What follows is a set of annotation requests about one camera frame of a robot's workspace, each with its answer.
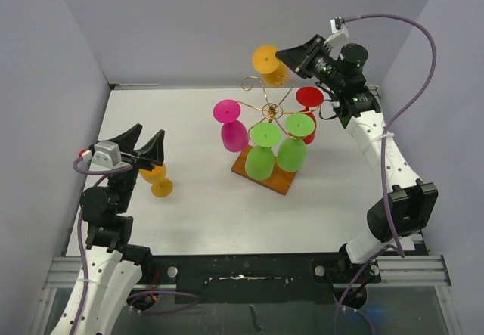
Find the wooden base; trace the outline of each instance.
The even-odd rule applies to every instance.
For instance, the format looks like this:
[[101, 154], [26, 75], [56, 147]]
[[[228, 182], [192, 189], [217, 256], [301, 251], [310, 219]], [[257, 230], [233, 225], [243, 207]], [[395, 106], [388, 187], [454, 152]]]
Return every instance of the wooden base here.
[[235, 160], [235, 163], [232, 166], [232, 172], [235, 172], [236, 174], [243, 176], [244, 178], [248, 178], [249, 180], [254, 181], [259, 185], [269, 188], [276, 193], [286, 195], [289, 191], [290, 185], [293, 183], [296, 173], [286, 172], [281, 169], [276, 163], [274, 164], [274, 171], [272, 172], [270, 178], [261, 181], [254, 180], [253, 178], [250, 178], [245, 172], [245, 160], [250, 150], [252, 150], [252, 146], [249, 145], [242, 152], [240, 152], [239, 157]]

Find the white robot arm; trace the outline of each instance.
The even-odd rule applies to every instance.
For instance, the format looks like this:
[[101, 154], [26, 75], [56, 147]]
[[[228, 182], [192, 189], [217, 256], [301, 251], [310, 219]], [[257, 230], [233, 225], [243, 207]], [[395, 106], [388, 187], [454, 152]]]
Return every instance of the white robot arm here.
[[163, 165], [164, 131], [134, 151], [141, 130], [138, 124], [116, 138], [98, 142], [81, 151], [74, 163], [76, 171], [88, 175], [98, 172], [80, 169], [77, 165], [81, 161], [92, 159], [93, 163], [114, 170], [108, 172], [112, 175], [107, 187], [95, 185], [82, 193], [79, 215], [88, 223], [82, 253], [88, 277], [81, 268], [52, 335], [109, 335], [132, 288], [142, 278], [149, 281], [154, 274], [151, 250], [128, 244], [133, 218], [119, 216], [128, 209], [138, 170]]
[[[390, 215], [397, 235], [410, 235], [427, 225], [438, 192], [433, 183], [424, 184], [411, 169], [392, 134], [384, 133], [380, 104], [369, 92], [362, 74], [368, 52], [361, 45], [346, 44], [337, 59], [333, 59], [330, 53], [335, 44], [348, 38], [348, 29], [345, 21], [338, 17], [331, 21], [331, 30], [333, 35], [328, 39], [316, 35], [306, 44], [278, 51], [276, 57], [301, 78], [314, 76], [319, 79], [317, 85], [337, 102], [334, 111], [343, 128], [356, 140], [378, 176], [381, 176], [382, 138], [386, 139], [385, 173]], [[340, 250], [348, 266], [367, 262], [394, 241], [383, 199], [369, 209], [367, 224]]]

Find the purple cable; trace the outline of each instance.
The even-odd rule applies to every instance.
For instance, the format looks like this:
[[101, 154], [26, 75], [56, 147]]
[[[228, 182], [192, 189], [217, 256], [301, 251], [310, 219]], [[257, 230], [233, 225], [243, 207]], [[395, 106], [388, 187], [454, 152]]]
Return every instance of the purple cable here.
[[[429, 85], [430, 80], [432, 79], [433, 74], [436, 70], [437, 49], [436, 49], [436, 43], [433, 41], [433, 37], [430, 35], [429, 31], [419, 23], [413, 20], [410, 20], [407, 17], [391, 15], [391, 14], [368, 14], [368, 15], [361, 15], [361, 16], [354, 16], [354, 17], [345, 17], [343, 20], [347, 23], [351, 23], [352, 21], [357, 21], [362, 19], [374, 19], [374, 18], [399, 20], [399, 21], [403, 21], [404, 23], [409, 23], [410, 25], [415, 26], [429, 40], [430, 49], [432, 50], [432, 63], [430, 65], [429, 75], [427, 76], [425, 83], [422, 85], [422, 88], [420, 88], [420, 91], [418, 91], [418, 93], [401, 110], [399, 110], [397, 113], [395, 113], [395, 115], [392, 118], [389, 119], [389, 121], [386, 123], [386, 127], [383, 129], [383, 135], [385, 135], [390, 129], [390, 126], [396, 121], [396, 119], [399, 118], [413, 103], [415, 103], [415, 101], [422, 95], [422, 93], [424, 93], [425, 89]], [[397, 253], [402, 258], [404, 258], [405, 253], [403, 251], [402, 244], [400, 243], [399, 235], [396, 232], [395, 223], [393, 223], [392, 213], [390, 210], [390, 204], [388, 200], [388, 188], [386, 187], [385, 146], [386, 146], [386, 137], [383, 137], [381, 140], [381, 168], [380, 168], [381, 185], [383, 189], [383, 204], [385, 206], [386, 220], [388, 221], [390, 231], [392, 232], [393, 240], [395, 241], [396, 248], [397, 248]]]
[[171, 314], [173, 312], [178, 312], [182, 310], [189, 309], [190, 307], [193, 307], [195, 305], [198, 305], [201, 301], [201, 298], [197, 295], [194, 295], [192, 293], [186, 293], [186, 292], [178, 292], [178, 291], [162, 291], [162, 290], [150, 290], [150, 291], [144, 291], [144, 292], [138, 292], [138, 293], [133, 293], [132, 295], [128, 296], [128, 299], [131, 300], [129, 303], [130, 306], [133, 306], [133, 303], [142, 297], [149, 296], [149, 295], [175, 295], [175, 296], [184, 296], [184, 297], [191, 297], [193, 299], [197, 299], [196, 301], [193, 301], [192, 303], [188, 303], [187, 305], [183, 305], [181, 307], [178, 307], [176, 309], [171, 309], [171, 310], [161, 310], [161, 311], [143, 311], [141, 314], [143, 315], [165, 315], [165, 314]]
[[124, 166], [118, 167], [117, 169], [107, 170], [107, 171], [90, 171], [86, 169], [81, 169], [79, 167], [79, 163], [82, 162], [82, 157], [78, 157], [74, 160], [73, 168], [76, 172], [83, 175], [112, 175], [112, 174], [120, 174], [122, 172], [126, 172], [132, 169], [132, 166], [126, 164]]

